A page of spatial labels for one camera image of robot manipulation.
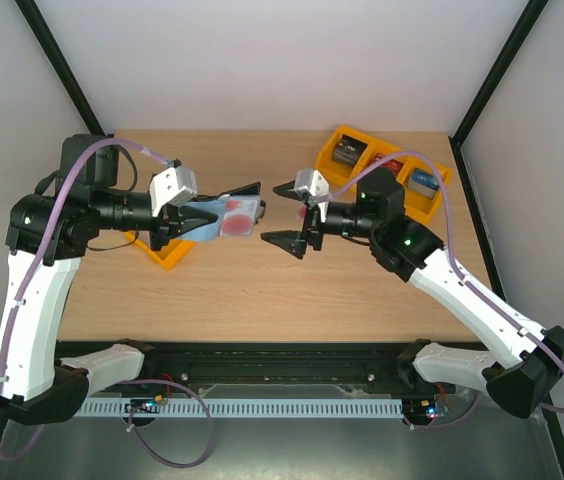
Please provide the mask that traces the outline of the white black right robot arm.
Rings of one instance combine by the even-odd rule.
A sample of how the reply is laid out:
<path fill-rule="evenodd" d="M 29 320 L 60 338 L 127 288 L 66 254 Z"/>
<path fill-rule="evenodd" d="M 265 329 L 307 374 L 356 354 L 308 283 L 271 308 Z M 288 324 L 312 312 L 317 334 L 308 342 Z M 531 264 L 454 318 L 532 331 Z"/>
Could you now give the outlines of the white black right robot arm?
<path fill-rule="evenodd" d="M 449 244 L 410 218 L 405 190 L 378 168 L 361 178 L 352 203 L 336 201 L 314 169 L 273 189 L 306 207 L 301 230 L 266 232 L 262 239 L 297 259 L 320 250 L 327 235 L 366 245 L 376 262 L 425 292 L 468 327 L 483 350 L 410 344 L 398 357 L 397 375 L 407 390 L 445 383 L 488 395 L 507 413 L 525 419 L 563 377 L 564 329 L 529 320 L 485 287 L 454 259 Z"/>

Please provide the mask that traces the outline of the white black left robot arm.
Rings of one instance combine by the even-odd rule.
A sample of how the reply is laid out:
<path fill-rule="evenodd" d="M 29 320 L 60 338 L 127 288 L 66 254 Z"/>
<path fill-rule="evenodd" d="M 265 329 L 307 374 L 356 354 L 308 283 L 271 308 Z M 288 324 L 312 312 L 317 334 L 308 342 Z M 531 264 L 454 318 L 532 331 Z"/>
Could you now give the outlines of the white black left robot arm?
<path fill-rule="evenodd" d="M 9 286 L 0 326 L 0 409 L 23 425 L 72 418 L 84 400 L 137 379 L 149 346 L 123 340 L 58 360 L 55 347 L 72 282 L 103 230 L 146 232 L 150 248 L 216 220 L 191 206 L 194 173 L 135 142 L 76 134 L 59 169 L 10 213 Z"/>

